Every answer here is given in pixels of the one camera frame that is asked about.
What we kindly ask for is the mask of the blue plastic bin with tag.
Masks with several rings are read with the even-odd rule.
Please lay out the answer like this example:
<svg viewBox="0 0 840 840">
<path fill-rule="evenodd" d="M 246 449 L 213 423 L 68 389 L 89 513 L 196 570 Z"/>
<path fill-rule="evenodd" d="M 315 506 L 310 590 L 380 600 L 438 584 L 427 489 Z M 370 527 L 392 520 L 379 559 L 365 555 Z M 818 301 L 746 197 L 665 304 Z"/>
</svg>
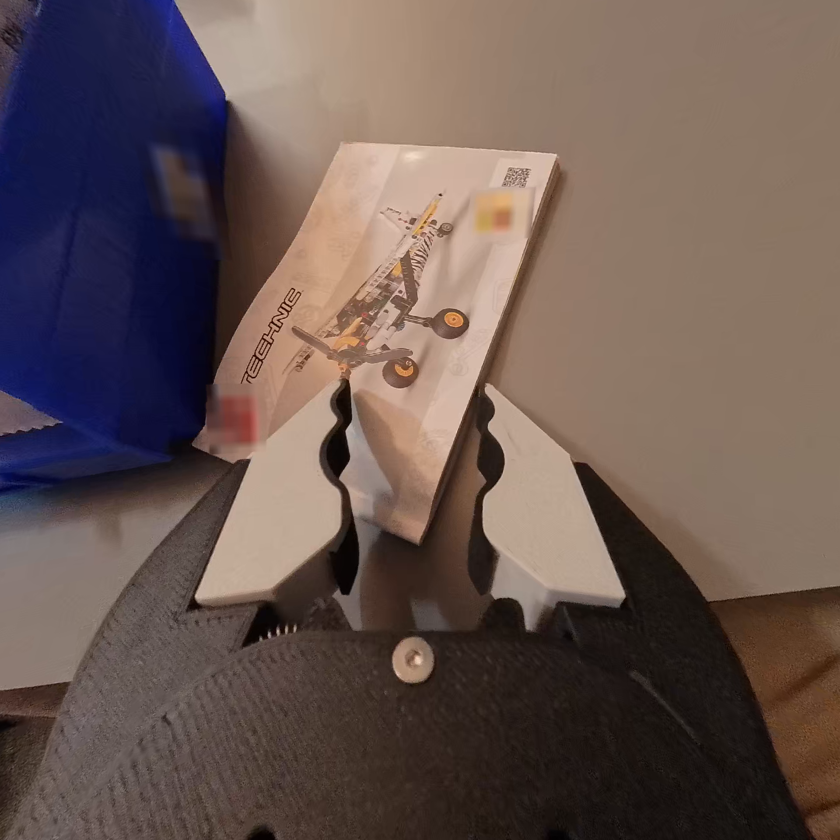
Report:
<svg viewBox="0 0 840 840">
<path fill-rule="evenodd" d="M 228 106 L 176 2 L 2 2 L 2 492 L 204 425 Z"/>
</svg>

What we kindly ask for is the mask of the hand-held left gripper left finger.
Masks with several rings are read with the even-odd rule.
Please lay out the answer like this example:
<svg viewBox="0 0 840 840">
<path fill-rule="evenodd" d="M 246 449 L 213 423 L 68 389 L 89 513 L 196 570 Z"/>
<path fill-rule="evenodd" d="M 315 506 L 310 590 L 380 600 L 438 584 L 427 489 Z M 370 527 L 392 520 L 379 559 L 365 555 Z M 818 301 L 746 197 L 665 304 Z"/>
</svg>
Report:
<svg viewBox="0 0 840 840">
<path fill-rule="evenodd" d="M 204 607 L 272 604 L 305 614 L 349 595 L 360 566 L 350 494 L 349 381 L 326 385 L 248 460 L 195 592 Z"/>
</svg>

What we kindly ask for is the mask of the lego instruction booklet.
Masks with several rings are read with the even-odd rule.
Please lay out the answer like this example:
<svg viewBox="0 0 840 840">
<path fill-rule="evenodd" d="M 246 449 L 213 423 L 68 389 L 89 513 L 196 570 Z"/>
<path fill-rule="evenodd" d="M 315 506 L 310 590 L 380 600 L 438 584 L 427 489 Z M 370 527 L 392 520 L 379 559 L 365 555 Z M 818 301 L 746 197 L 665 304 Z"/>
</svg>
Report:
<svg viewBox="0 0 840 840">
<path fill-rule="evenodd" d="M 420 544 L 559 178 L 549 153 L 343 143 L 234 331 L 195 445 L 244 457 L 348 379 L 353 510 Z"/>
</svg>

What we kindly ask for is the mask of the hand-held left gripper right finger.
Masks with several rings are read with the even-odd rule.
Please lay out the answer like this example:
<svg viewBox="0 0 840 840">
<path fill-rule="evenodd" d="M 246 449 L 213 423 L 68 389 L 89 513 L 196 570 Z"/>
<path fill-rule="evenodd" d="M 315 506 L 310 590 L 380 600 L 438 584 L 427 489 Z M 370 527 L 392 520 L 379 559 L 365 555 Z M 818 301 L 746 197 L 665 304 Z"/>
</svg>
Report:
<svg viewBox="0 0 840 840">
<path fill-rule="evenodd" d="M 529 632 L 561 604 L 621 607 L 625 590 L 572 457 L 492 385 L 476 426 L 484 485 L 468 572 L 478 593 L 514 602 Z"/>
</svg>

